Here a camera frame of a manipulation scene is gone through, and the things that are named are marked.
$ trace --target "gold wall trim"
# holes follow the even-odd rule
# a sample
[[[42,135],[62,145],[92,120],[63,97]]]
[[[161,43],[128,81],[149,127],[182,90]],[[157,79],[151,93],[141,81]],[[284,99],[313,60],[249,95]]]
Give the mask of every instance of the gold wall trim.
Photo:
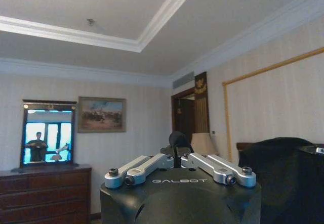
[[[281,62],[273,64],[271,66],[264,67],[262,69],[247,73],[247,74],[239,76],[239,77],[236,77],[236,78],[234,78],[232,80],[224,81],[222,83],[223,84],[223,89],[224,89],[224,106],[225,106],[227,149],[228,149],[229,161],[232,161],[232,148],[231,148],[231,134],[230,134],[230,126],[229,126],[229,108],[228,108],[227,85],[230,85],[230,84],[238,82],[238,81],[242,81],[244,79],[247,79],[247,78],[262,74],[264,72],[271,71],[271,70],[277,69],[279,67],[286,66],[286,65],[292,64],[294,62],[298,62],[298,61],[301,61],[301,60],[304,60],[304,59],[307,59],[307,58],[310,58],[310,57],[313,57],[313,56],[316,56],[316,55],[319,55],[319,54],[322,54],[322,53],[324,53],[324,47],[321,47],[321,48],[319,48],[317,50],[314,50],[314,51],[304,53],[304,54],[299,55],[299,56],[292,57],[292,58],[290,58],[288,60],[281,61]]]

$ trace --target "picture frame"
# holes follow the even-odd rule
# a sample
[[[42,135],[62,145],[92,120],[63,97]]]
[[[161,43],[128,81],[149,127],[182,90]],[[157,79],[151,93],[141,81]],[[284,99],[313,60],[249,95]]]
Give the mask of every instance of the picture frame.
[[[125,132],[126,99],[79,97],[79,133]]]

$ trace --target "logo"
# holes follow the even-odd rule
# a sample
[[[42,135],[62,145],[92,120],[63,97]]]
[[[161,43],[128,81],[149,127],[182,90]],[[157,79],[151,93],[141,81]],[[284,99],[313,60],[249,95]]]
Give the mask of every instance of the logo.
[[[160,183],[174,183],[174,184],[182,184],[182,183],[199,183],[199,182],[206,182],[207,180],[152,180],[152,183],[160,184]]]

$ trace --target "mirror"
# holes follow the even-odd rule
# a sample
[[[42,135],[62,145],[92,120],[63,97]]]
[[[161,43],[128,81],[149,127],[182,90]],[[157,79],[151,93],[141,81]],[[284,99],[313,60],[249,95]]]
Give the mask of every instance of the mirror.
[[[20,167],[73,163],[76,102],[23,100]]]

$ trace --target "dresser drawer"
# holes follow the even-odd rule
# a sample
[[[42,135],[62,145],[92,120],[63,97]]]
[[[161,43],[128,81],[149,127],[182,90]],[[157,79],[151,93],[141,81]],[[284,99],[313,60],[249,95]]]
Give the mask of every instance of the dresser drawer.
[[[2,222],[0,221],[0,223],[36,221],[42,218],[74,214],[77,212],[87,214],[86,200],[64,201],[47,205],[2,210],[0,211],[2,217]]]
[[[40,175],[29,179],[30,189],[67,187],[74,185],[86,185],[88,183],[87,172],[61,173],[56,175]]]
[[[86,199],[87,193],[87,186],[75,186],[0,195],[0,209],[13,209],[63,200]]]
[[[7,178],[0,180],[0,194],[25,191],[28,188],[28,178]]]
[[[77,212],[67,215],[60,215],[46,219],[38,219],[24,222],[24,224],[87,224],[87,215],[85,213]]]

